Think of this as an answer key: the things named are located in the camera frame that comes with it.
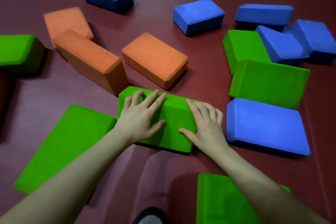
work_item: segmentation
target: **shoe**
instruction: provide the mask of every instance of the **shoe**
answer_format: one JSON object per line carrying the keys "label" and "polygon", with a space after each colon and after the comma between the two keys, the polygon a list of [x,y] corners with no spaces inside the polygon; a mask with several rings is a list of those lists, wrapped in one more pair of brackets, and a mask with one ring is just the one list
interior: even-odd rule
{"label": "shoe", "polygon": [[132,224],[168,224],[168,217],[161,209],[149,207],[139,213]]}

